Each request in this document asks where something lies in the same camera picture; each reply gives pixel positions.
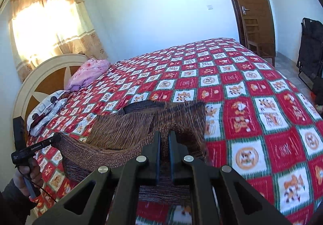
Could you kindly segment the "person's left hand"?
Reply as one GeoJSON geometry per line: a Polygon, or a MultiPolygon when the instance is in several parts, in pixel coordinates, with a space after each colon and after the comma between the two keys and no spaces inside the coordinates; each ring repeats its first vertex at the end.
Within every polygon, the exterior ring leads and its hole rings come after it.
{"type": "Polygon", "coordinates": [[[36,188],[43,186],[41,168],[34,158],[30,159],[27,166],[18,166],[13,176],[14,185],[24,196],[29,197],[30,192],[25,183],[26,180],[30,180],[30,183],[33,183],[36,188]]]}

